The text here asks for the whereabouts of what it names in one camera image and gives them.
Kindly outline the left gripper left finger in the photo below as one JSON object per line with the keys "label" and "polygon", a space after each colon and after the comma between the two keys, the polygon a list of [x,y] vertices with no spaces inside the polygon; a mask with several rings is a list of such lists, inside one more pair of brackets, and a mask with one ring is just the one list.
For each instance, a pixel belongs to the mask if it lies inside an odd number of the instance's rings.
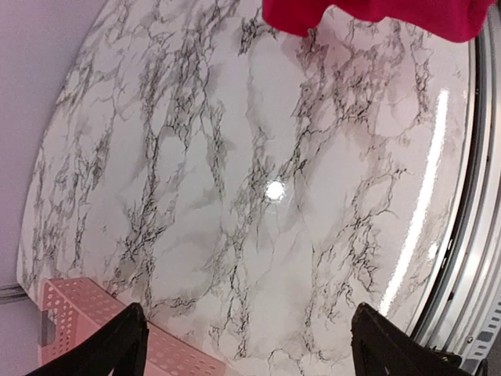
{"label": "left gripper left finger", "polygon": [[143,309],[134,302],[75,349],[28,375],[143,376],[148,337]]}

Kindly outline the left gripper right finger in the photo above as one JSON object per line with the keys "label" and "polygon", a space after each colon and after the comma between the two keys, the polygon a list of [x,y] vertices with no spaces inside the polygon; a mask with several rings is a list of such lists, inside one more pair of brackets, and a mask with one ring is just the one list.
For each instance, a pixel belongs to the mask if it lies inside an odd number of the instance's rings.
{"label": "left gripper right finger", "polygon": [[351,334],[356,376],[468,374],[460,356],[420,346],[365,302],[351,319]]}

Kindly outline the red t-shirt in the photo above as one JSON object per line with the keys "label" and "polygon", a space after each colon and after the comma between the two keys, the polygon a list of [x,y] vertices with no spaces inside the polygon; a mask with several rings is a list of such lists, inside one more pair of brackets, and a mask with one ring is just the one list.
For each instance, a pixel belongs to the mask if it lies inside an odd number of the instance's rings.
{"label": "red t-shirt", "polygon": [[335,6],[357,20],[378,23],[392,18],[462,43],[479,35],[493,4],[492,0],[264,0],[262,16],[279,31],[305,37]]}

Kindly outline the pink plastic basket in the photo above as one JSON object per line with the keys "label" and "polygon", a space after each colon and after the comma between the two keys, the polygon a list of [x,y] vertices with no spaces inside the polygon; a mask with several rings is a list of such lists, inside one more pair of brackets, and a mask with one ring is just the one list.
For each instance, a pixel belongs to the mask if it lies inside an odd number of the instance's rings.
{"label": "pink plastic basket", "polygon": [[[110,322],[125,304],[89,278],[44,279],[38,308],[38,363],[68,353]],[[224,375],[226,365],[153,324],[148,325],[146,375]]]}

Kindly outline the aluminium front rail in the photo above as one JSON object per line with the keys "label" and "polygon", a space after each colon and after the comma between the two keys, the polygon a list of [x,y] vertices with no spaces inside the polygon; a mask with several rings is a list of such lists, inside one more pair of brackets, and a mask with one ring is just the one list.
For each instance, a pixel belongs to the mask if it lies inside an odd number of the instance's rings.
{"label": "aluminium front rail", "polygon": [[500,332],[500,18],[493,6],[470,44],[459,206],[439,244],[431,291],[412,336],[460,357],[473,374]]}

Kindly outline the left aluminium post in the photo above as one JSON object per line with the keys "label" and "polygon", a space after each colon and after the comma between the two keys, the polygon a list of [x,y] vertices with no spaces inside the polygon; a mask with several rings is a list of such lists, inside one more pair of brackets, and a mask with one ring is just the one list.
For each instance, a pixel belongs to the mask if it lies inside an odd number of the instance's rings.
{"label": "left aluminium post", "polygon": [[25,297],[26,293],[24,289],[18,284],[1,286],[0,288],[0,299],[2,304],[15,302],[17,300],[24,299]]}

